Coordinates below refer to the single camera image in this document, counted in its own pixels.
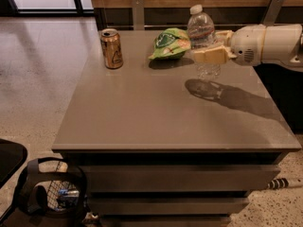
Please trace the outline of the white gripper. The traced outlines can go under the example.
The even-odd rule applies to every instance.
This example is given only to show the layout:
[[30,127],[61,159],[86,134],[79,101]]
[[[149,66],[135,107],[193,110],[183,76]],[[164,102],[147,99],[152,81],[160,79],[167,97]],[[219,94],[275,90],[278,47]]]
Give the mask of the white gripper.
[[235,33],[232,30],[217,31],[217,41],[223,45],[195,49],[193,59],[208,64],[225,64],[233,59],[238,65],[257,66],[261,63],[265,32],[264,25],[245,26]]

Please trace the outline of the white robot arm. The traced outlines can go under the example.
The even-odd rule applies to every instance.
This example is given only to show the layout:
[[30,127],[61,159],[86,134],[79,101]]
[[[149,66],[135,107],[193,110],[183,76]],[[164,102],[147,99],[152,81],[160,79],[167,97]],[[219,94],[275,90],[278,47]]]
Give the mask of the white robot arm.
[[241,66],[276,64],[295,72],[303,71],[302,25],[245,26],[235,32],[217,32],[219,41],[194,49],[193,59],[206,64]]

